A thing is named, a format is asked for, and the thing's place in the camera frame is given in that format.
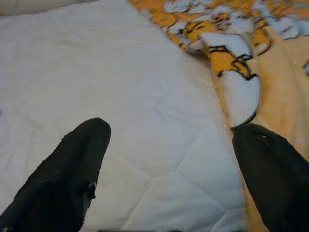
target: white fabric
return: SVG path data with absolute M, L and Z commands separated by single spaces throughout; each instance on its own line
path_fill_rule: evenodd
M 205 60 L 123 0 L 0 19 L 0 212 L 61 138 L 112 128 L 84 230 L 245 229 L 241 182 Z
M 88 1 L 94 0 L 0 0 L 0 15 L 41 12 Z

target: cartoon face print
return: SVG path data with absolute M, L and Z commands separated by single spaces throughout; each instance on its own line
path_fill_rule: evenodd
M 305 70 L 306 76 L 309 77 L 309 60 L 304 64 L 303 68 Z

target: cartoon print blanket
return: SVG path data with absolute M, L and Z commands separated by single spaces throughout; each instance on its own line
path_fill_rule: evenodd
M 228 124 L 253 122 L 309 160 L 309 0 L 130 0 L 183 51 L 208 56 Z M 267 231 L 245 188 L 249 231 Z

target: white quilted blanket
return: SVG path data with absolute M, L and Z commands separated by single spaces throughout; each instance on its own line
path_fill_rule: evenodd
M 245 230 L 205 60 L 124 0 L 0 18 L 0 213 L 79 123 L 112 128 L 83 230 Z

